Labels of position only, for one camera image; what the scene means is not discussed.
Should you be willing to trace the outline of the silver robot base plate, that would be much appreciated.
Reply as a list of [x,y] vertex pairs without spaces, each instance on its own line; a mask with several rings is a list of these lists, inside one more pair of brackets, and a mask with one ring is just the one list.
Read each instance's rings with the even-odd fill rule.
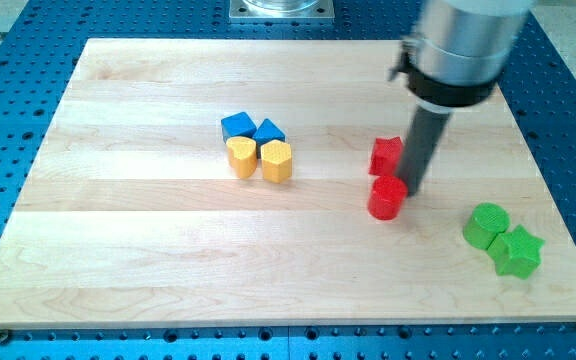
[[229,0],[230,23],[323,22],[335,19],[332,0]]

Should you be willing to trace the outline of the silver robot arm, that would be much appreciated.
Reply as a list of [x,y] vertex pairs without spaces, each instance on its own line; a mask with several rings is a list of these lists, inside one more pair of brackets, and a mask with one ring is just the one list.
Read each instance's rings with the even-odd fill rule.
[[420,100],[445,108],[490,96],[535,0],[427,0],[390,72]]

